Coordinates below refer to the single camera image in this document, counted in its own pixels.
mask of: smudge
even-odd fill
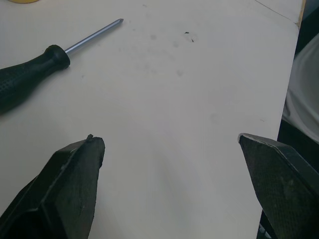
[[[178,75],[179,77],[182,77],[183,74],[184,74],[184,72],[181,71],[181,70],[177,70],[176,73],[177,73],[177,75]]]
[[[214,123],[214,124],[219,124],[220,118],[219,118],[219,116],[218,116],[218,113],[212,113],[212,114],[210,115],[210,120],[211,120],[211,122]]]
[[[176,47],[176,48],[178,48],[178,47],[179,47],[179,44],[178,44],[178,42],[177,42],[177,41],[174,41],[174,42],[173,42],[173,47]]]
[[[152,34],[152,35],[151,35],[151,39],[154,41],[154,40],[157,39],[157,36]]]

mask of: metal rod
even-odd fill
[[[82,41],[79,41],[78,43],[76,43],[73,46],[69,47],[68,49],[65,50],[65,53],[68,54],[68,55],[72,54],[74,51],[76,51],[79,47],[81,47],[85,43],[91,41],[95,37],[101,35],[102,33],[106,32],[108,30],[110,30],[111,28],[120,25],[123,21],[124,21],[124,19],[116,20],[115,22],[111,23],[110,25],[107,25],[106,27],[102,28],[101,30],[93,33],[92,35],[88,36],[87,38],[83,39]]]

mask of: black screwdriver handle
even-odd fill
[[[33,60],[1,69],[0,113],[20,104],[43,79],[69,65],[70,59],[65,51],[52,45]]]

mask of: yellow tape roll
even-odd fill
[[[39,1],[39,0],[9,0],[9,1],[16,2],[16,3],[30,3],[30,2]]]

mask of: white table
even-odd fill
[[[0,213],[92,133],[106,153],[91,239],[255,239],[261,207],[237,135],[276,139],[302,5],[0,1],[1,68],[125,19],[0,118]]]

